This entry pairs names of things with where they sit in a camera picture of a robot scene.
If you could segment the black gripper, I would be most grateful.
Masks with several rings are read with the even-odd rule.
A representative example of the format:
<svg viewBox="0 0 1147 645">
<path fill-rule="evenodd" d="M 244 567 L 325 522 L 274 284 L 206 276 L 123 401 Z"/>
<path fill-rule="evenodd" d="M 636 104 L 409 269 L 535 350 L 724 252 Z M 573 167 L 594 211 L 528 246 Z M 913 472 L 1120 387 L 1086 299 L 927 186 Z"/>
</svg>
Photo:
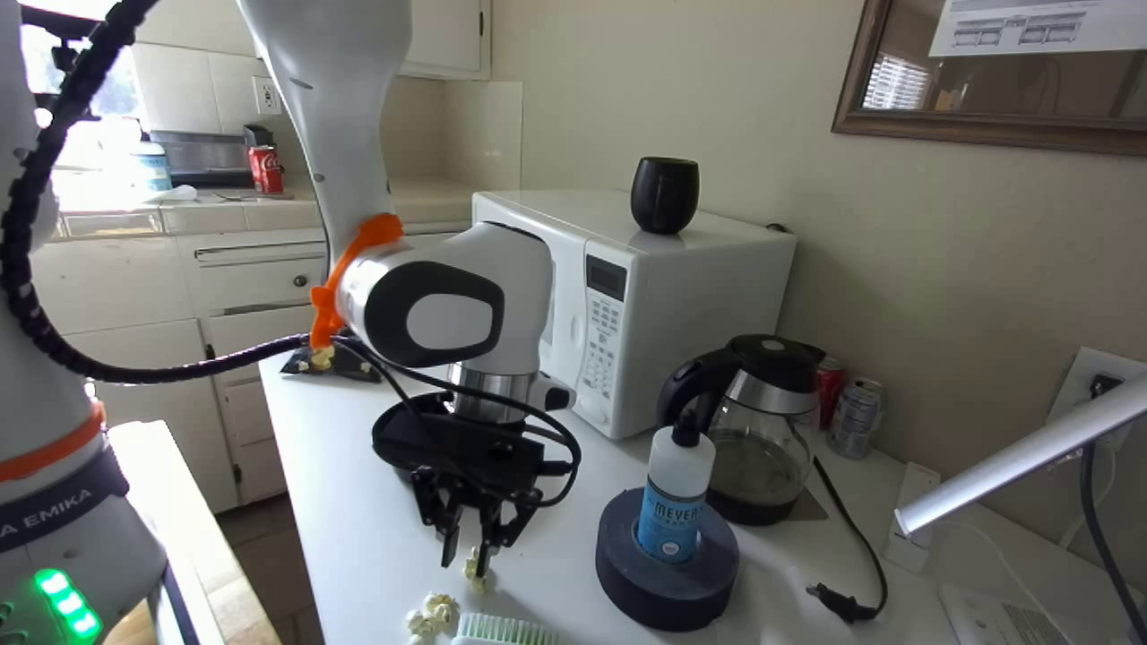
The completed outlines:
<svg viewBox="0 0 1147 645">
<path fill-rule="evenodd" d="M 482 509 L 477 575 L 487 575 L 491 555 L 520 539 L 525 511 L 543 504 L 545 447 L 512 426 L 414 417 L 403 431 L 403 467 L 418 516 L 442 533 L 442 567 L 460 555 L 465 504 Z"/>
</svg>

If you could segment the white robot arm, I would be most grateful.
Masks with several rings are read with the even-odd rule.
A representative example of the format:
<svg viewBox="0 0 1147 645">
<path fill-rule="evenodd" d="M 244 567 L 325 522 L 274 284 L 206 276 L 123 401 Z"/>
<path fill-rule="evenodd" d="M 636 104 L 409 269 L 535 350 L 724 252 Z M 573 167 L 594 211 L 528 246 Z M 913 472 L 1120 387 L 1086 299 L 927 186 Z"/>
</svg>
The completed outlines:
<svg viewBox="0 0 1147 645">
<path fill-rule="evenodd" d="M 38 305 L 28 252 L 59 217 L 55 162 L 159 0 L 115 0 L 93 22 L 62 93 L 36 104 L 23 12 L 3 12 L 3 645 L 99 645 L 170 576 L 128 503 L 93 381 L 128 385 L 72 346 Z M 525 231 L 473 225 L 409 256 L 385 186 L 381 111 L 409 53 L 414 0 L 236 0 L 303 135 L 330 242 L 297 345 L 330 362 L 346 345 L 398 369 L 454 367 L 460 401 L 414 413 L 424 521 L 508 547 L 549 504 L 553 468 L 528 438 L 537 417 L 537 338 L 553 258 Z"/>
</svg>

